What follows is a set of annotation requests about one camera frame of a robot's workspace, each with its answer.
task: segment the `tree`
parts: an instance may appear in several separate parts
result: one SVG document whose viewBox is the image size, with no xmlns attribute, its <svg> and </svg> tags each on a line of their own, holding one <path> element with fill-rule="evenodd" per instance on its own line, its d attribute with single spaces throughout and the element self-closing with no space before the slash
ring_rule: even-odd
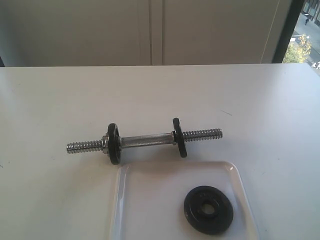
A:
<svg viewBox="0 0 320 240">
<path fill-rule="evenodd" d="M 283 58 L 284 64 L 304 63 L 311 51 L 311 42 L 307 35 L 299 37 L 299 43 L 291 41 Z"/>
</svg>

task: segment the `white table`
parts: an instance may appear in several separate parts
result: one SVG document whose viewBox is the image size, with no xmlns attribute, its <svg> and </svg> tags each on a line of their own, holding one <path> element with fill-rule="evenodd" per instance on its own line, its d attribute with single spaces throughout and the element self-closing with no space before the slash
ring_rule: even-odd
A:
<svg viewBox="0 0 320 240">
<path fill-rule="evenodd" d="M 222 128 L 189 143 L 240 172 L 261 239 L 319 239 L 320 79 L 306 64 L 0 69 L 0 239 L 106 240 L 118 166 L 66 143 Z M 179 160 L 176 146 L 122 162 Z"/>
</svg>

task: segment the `white tray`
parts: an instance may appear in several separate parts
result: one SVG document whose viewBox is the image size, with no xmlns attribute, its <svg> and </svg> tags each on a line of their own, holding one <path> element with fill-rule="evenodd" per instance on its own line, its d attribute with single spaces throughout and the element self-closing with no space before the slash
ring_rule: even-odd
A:
<svg viewBox="0 0 320 240">
<path fill-rule="evenodd" d="M 237 168 L 228 162 L 136 162 L 119 169 L 111 240 L 256 240 L 259 234 Z M 195 230 L 184 200 L 195 187 L 221 190 L 233 206 L 222 235 Z"/>
</svg>

